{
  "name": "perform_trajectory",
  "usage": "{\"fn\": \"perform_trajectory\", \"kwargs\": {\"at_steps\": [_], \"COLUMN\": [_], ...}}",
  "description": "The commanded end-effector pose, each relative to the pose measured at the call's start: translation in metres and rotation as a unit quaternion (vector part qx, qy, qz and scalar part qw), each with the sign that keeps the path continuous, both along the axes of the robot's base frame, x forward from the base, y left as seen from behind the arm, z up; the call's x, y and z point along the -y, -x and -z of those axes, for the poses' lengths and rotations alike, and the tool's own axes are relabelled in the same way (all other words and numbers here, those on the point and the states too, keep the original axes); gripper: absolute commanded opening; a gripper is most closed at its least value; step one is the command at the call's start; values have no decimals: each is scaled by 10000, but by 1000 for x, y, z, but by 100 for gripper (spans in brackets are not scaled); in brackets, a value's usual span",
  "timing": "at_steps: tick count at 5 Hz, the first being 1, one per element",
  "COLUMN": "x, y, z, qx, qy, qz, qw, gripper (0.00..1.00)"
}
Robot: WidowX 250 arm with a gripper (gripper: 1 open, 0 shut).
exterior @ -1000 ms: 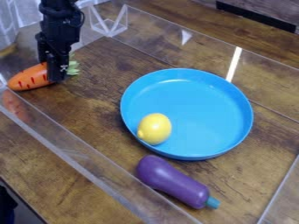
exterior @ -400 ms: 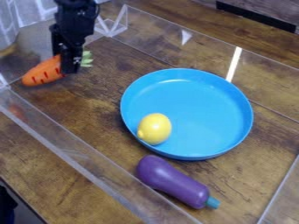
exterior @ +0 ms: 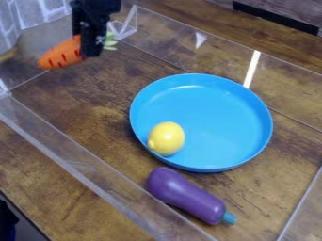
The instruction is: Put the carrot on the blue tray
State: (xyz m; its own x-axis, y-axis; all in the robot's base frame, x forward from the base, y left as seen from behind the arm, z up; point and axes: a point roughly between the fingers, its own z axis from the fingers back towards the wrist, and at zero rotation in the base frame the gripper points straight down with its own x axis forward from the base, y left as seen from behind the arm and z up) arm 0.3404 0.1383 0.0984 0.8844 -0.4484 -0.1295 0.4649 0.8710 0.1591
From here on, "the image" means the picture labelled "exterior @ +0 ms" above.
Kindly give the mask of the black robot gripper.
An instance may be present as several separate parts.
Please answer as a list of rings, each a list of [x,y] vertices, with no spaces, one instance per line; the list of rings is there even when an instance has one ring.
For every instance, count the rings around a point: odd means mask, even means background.
[[[72,0],[72,33],[80,33],[80,54],[97,57],[102,50],[106,23],[120,11],[121,0]]]

